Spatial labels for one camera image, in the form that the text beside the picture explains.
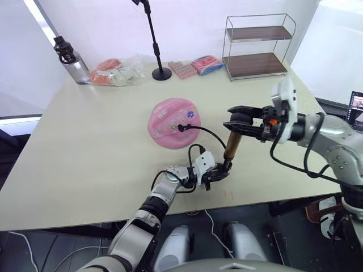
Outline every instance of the plastic bag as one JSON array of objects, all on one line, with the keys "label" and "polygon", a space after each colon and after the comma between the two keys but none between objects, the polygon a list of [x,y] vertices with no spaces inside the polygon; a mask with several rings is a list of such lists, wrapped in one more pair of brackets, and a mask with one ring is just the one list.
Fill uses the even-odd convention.
[{"label": "plastic bag", "polygon": [[199,75],[206,75],[223,67],[221,61],[210,55],[196,59],[191,65],[197,70]]},{"label": "plastic bag", "polygon": [[137,85],[145,80],[146,57],[135,55],[126,59],[110,58],[90,73],[93,83],[106,86]]}]

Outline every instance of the orange part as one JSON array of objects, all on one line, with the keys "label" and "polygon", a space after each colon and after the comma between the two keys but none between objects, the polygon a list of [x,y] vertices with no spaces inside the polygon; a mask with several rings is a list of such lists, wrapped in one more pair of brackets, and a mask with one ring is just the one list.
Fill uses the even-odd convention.
[{"label": "orange part", "polygon": [[268,121],[268,123],[269,123],[270,125],[275,126],[275,125],[277,125],[277,124],[278,124],[278,121],[277,121],[276,119],[271,119],[270,121]]},{"label": "orange part", "polygon": [[95,69],[90,73],[90,78],[94,83],[112,86],[108,75],[98,75],[96,72],[97,70]]}]

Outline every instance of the pink round container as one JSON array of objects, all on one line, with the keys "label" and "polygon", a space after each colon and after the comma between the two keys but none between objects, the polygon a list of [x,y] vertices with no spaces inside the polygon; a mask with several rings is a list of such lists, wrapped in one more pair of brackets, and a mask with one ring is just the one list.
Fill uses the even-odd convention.
[{"label": "pink round container", "polygon": [[178,125],[200,126],[200,116],[195,105],[184,98],[169,98],[157,104],[150,116],[147,130],[156,143],[169,149],[190,145],[198,136],[198,129],[184,132]]}]

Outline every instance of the pink package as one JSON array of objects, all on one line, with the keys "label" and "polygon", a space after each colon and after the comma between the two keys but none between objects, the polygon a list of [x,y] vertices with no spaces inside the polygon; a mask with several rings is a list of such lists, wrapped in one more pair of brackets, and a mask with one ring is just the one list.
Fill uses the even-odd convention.
[{"label": "pink package", "polygon": [[223,67],[223,63],[213,56],[198,58],[191,65],[197,70],[199,75],[206,75]]},{"label": "pink package", "polygon": [[170,69],[177,74],[177,76],[180,79],[185,79],[185,78],[189,78],[193,75],[197,74],[197,70],[195,70],[195,68],[193,66],[191,66],[190,64],[187,65],[183,65],[180,61],[178,62],[168,62],[168,65],[170,67]]},{"label": "pink package", "polygon": [[160,146],[180,149],[190,145],[199,129],[178,130],[178,125],[200,126],[200,115],[195,105],[184,98],[169,98],[157,104],[150,116],[147,130]]},{"label": "pink package", "polygon": [[122,66],[121,61],[119,61],[117,58],[109,58],[100,64],[97,65],[96,69],[101,71],[106,71],[109,69],[118,69]]}]

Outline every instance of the black stand base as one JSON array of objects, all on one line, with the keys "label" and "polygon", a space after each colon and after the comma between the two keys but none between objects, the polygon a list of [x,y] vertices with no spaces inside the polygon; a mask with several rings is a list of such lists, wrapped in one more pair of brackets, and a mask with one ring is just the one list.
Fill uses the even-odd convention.
[{"label": "black stand base", "polygon": [[159,68],[156,68],[152,75],[156,80],[167,80],[171,77],[171,70],[169,68],[163,67],[163,71],[160,72]]}]

